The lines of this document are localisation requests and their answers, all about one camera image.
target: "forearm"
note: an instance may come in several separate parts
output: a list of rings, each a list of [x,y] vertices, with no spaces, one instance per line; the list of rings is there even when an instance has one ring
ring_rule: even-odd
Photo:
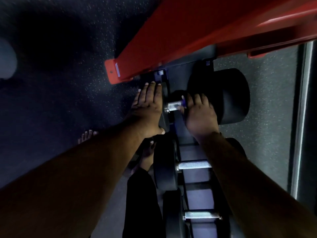
[[[140,126],[125,121],[8,184],[0,236],[87,238],[142,140]]]
[[[316,217],[220,134],[200,144],[246,237],[316,237]]]

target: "black pants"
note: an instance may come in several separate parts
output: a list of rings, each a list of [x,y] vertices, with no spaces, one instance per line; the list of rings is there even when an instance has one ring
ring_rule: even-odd
[[[156,187],[151,176],[142,168],[128,180],[122,237],[165,237]]]

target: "foot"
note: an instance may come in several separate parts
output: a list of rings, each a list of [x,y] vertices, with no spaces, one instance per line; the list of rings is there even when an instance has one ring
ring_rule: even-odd
[[[150,170],[154,160],[155,145],[156,143],[154,143],[154,141],[151,141],[150,146],[143,150],[140,163],[135,168],[133,168],[133,170],[131,171],[131,174],[134,174],[139,168],[142,168],[146,171]]]
[[[89,131],[85,131],[85,133],[81,135],[81,138],[78,139],[78,144],[81,144],[84,141],[89,140],[92,136],[95,136],[97,134],[97,131],[92,131],[91,129]]]

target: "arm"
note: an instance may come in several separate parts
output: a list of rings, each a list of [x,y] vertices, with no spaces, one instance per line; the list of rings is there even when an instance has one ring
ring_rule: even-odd
[[[219,134],[205,95],[195,95],[195,105],[188,96],[186,126],[206,153],[246,237],[317,237],[317,218]]]
[[[124,122],[0,190],[0,237],[83,237],[95,228],[144,138],[159,128],[162,87],[145,86]]]

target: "red metal frame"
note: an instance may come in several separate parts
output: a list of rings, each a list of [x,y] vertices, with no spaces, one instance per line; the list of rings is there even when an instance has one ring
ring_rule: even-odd
[[[317,0],[163,0],[116,59],[110,83],[216,44],[219,56],[260,55],[317,38]]]

